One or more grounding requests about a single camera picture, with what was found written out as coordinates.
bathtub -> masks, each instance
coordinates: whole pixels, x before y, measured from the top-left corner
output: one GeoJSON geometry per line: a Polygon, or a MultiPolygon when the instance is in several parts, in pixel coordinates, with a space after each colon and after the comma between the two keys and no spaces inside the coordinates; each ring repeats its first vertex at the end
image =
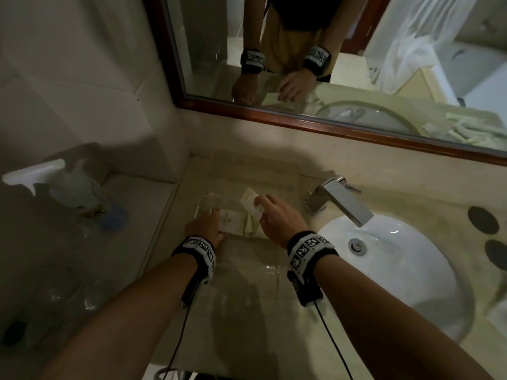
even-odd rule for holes
{"type": "Polygon", "coordinates": [[[432,68],[447,103],[498,114],[507,129],[507,53],[455,41],[438,52],[432,68]]]}

chrome faucet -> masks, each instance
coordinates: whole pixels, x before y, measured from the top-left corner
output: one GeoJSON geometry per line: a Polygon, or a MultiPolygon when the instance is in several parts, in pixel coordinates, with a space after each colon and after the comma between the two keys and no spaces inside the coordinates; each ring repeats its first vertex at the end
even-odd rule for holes
{"type": "Polygon", "coordinates": [[[303,205],[315,216],[324,210],[328,201],[332,201],[354,224],[362,227],[372,219],[373,213],[349,191],[361,193],[360,190],[347,184],[343,176],[332,177],[316,187],[303,205]]]}

shower curtain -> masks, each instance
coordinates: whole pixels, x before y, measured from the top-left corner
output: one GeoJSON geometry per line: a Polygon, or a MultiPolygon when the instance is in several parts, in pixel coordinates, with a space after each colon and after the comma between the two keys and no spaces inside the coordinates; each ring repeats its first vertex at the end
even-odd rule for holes
{"type": "Polygon", "coordinates": [[[438,65],[436,50],[453,42],[476,2],[412,0],[409,13],[384,60],[376,88],[393,94],[419,68],[438,65]]]}

black shirt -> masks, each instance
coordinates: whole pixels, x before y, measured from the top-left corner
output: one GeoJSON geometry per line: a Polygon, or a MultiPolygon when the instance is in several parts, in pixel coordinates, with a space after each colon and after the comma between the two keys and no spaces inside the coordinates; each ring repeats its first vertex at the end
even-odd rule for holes
{"type": "Polygon", "coordinates": [[[288,30],[327,28],[342,0],[270,0],[288,30]]]}

yellow shorts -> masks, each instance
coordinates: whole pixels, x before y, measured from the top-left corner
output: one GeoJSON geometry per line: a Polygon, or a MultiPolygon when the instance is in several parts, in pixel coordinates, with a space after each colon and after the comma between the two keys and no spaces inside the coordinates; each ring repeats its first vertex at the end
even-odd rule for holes
{"type": "MultiPolygon", "coordinates": [[[[278,74],[289,74],[300,70],[303,60],[312,46],[317,45],[321,34],[322,29],[316,32],[285,29],[278,12],[271,6],[266,16],[266,25],[259,48],[266,56],[264,66],[278,74]]],[[[331,53],[331,63],[320,77],[331,74],[337,57],[338,53],[331,53]]]]}

